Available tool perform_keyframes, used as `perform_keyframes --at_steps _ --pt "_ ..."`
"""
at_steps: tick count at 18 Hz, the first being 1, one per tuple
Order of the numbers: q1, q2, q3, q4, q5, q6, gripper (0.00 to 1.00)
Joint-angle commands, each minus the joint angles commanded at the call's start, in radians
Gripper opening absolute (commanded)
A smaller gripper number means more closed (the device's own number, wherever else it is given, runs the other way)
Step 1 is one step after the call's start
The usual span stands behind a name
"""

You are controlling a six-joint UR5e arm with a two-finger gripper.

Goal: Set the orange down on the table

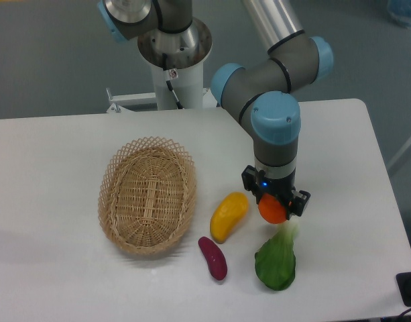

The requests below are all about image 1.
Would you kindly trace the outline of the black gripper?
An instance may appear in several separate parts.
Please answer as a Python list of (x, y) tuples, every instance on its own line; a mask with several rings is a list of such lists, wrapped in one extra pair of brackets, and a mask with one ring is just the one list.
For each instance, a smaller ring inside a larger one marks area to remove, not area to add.
[(259, 204), (261, 198), (268, 194), (287, 203), (287, 220), (293, 216), (301, 217), (308, 206), (310, 193), (294, 189), (296, 169), (293, 169), (289, 175), (278, 179), (266, 177), (262, 172), (263, 170), (258, 172), (253, 166), (247, 165), (241, 173), (244, 189), (255, 197), (255, 202)]

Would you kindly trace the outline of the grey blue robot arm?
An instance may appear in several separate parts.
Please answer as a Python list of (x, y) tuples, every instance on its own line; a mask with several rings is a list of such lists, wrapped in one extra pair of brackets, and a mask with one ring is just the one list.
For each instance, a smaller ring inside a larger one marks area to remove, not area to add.
[[(220, 67), (211, 93), (253, 140), (255, 163), (241, 175), (245, 190), (266, 221), (282, 223), (300, 216), (310, 198), (294, 186), (301, 118), (292, 92), (328, 75), (333, 52), (322, 38), (306, 36), (288, 1), (244, 6), (268, 59), (253, 68)], [(158, 109), (202, 105), (202, 64), (212, 38), (193, 16), (191, 1), (99, 1), (97, 7), (115, 40), (137, 40), (152, 70)]]

